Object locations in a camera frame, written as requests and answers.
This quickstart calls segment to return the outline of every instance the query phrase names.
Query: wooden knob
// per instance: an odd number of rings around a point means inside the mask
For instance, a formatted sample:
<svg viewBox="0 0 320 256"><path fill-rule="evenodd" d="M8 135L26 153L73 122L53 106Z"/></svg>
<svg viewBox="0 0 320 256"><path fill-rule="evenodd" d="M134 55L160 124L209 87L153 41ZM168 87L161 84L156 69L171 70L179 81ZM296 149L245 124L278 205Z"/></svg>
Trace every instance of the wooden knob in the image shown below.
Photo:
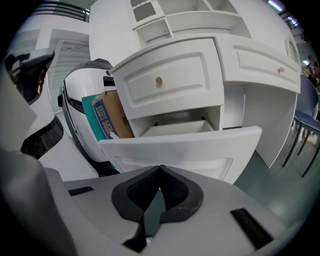
<svg viewBox="0 0 320 256"><path fill-rule="evenodd" d="M278 68L278 73L280 74L280 72L285 72L285 68L283 66Z"/></svg>
<svg viewBox="0 0 320 256"><path fill-rule="evenodd" d="M160 76L158 76L156 79L155 79L155 82L158 84L158 85L162 85L163 81L162 81L162 78Z"/></svg>

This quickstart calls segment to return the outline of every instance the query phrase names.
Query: ceiling light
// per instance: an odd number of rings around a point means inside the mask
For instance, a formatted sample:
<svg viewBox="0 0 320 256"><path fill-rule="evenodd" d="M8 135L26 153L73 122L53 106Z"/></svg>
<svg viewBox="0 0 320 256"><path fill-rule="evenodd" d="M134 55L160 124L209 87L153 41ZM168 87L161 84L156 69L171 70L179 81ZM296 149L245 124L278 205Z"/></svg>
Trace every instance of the ceiling light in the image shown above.
<svg viewBox="0 0 320 256"><path fill-rule="evenodd" d="M279 5L277 5L274 1L268 1L268 4L276 8L279 12L282 11L282 8Z"/></svg>

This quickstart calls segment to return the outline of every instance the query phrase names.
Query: open drawer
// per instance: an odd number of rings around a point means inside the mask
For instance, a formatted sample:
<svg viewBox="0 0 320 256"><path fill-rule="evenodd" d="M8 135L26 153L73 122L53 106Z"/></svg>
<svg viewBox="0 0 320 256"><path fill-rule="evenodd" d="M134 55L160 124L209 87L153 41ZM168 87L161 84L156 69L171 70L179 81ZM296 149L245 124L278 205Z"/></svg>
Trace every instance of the open drawer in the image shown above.
<svg viewBox="0 0 320 256"><path fill-rule="evenodd" d="M111 72L128 120L224 104L212 38L155 47Z"/></svg>
<svg viewBox="0 0 320 256"><path fill-rule="evenodd" d="M166 165L233 184L258 144L258 126L221 131L100 140L98 143L121 173Z"/></svg>
<svg viewBox="0 0 320 256"><path fill-rule="evenodd" d="M224 82L264 84L300 93L300 66L289 56L237 35L221 34L214 42Z"/></svg>

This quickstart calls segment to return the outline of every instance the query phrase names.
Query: black rubber pad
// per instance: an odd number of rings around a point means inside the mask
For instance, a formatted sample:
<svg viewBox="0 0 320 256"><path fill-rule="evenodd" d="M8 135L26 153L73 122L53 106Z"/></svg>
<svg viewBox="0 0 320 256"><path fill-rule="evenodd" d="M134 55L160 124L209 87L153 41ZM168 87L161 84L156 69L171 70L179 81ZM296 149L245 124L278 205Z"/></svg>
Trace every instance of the black rubber pad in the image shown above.
<svg viewBox="0 0 320 256"><path fill-rule="evenodd" d="M80 194L83 194L83 193L87 193L89 191L92 191L94 190L92 187L90 186L84 186L84 187L79 187L79 188L75 188L75 189L70 189L68 190L70 196L76 196L76 195L80 195Z"/></svg>
<svg viewBox="0 0 320 256"><path fill-rule="evenodd" d="M257 250L273 240L246 209L236 209L230 213Z"/></svg>

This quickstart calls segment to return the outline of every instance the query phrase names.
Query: cardboard box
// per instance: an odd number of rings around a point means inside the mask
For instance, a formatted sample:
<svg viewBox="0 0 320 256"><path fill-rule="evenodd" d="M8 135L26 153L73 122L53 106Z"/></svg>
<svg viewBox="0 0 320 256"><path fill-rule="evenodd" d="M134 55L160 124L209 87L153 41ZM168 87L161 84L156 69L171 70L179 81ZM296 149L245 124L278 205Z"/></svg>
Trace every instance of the cardboard box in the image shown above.
<svg viewBox="0 0 320 256"><path fill-rule="evenodd" d="M97 95L92 101L92 107L108 140L135 137L116 90L105 91Z"/></svg>

